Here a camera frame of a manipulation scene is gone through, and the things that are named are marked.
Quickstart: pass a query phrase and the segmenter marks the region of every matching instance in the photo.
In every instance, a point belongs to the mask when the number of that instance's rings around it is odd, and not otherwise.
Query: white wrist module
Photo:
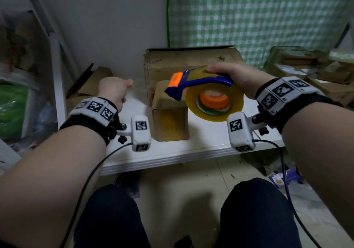
[[[278,79],[266,87],[256,98],[272,116],[279,112],[286,103],[299,97],[301,94],[317,93],[324,95],[319,89],[306,83],[296,76]]]
[[[83,99],[71,112],[70,116],[84,115],[89,116],[105,127],[112,121],[117,109],[114,108],[108,101],[93,97]]]

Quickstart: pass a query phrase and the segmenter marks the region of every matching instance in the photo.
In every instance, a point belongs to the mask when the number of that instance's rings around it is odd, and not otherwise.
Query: white shelf
[[[242,110],[246,116],[258,113],[257,102],[245,97]],[[152,135],[154,133],[151,109],[141,102],[133,92],[127,95],[127,101],[119,114],[121,122],[130,122],[132,116],[144,114],[148,116]],[[191,111],[188,112],[190,138],[183,141],[158,142],[152,140],[151,147],[146,152],[134,152],[131,147],[126,147],[113,154],[104,163],[101,175],[120,173],[125,171],[140,170],[176,163],[183,163],[197,159],[208,159],[219,156],[237,154],[229,143],[226,122],[210,122],[203,120]],[[254,133],[254,138],[273,141],[279,146],[284,146],[281,135],[276,129],[268,127],[269,134],[259,136]],[[111,141],[107,148],[107,154],[119,148],[117,138]],[[254,151],[271,149],[273,145],[257,143]]]

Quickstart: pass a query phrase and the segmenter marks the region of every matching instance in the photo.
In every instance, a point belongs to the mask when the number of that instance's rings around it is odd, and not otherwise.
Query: person's right hand
[[[266,72],[257,70],[244,62],[218,62],[207,66],[210,73],[228,74],[233,82],[244,89],[248,98],[254,99],[257,90],[269,80],[276,78]]]

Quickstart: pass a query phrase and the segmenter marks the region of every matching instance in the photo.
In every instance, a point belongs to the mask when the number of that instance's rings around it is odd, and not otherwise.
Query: dark pants
[[[102,187],[90,197],[74,240],[75,248],[150,247],[138,206],[114,185]],[[285,196],[260,178],[238,183],[221,208],[215,247],[301,247]]]

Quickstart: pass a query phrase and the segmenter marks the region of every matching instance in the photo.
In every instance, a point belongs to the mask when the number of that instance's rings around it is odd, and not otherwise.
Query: floor
[[[142,170],[136,203],[151,246],[173,247],[183,235],[190,235],[196,248],[212,247],[220,209],[229,192],[235,184],[255,177],[267,179],[239,156]],[[113,180],[113,175],[102,176],[97,186]],[[319,219],[321,212],[312,216],[311,208],[306,210],[306,215],[299,216],[323,248],[354,247],[336,221]],[[303,247],[315,247],[302,228],[299,232]]]

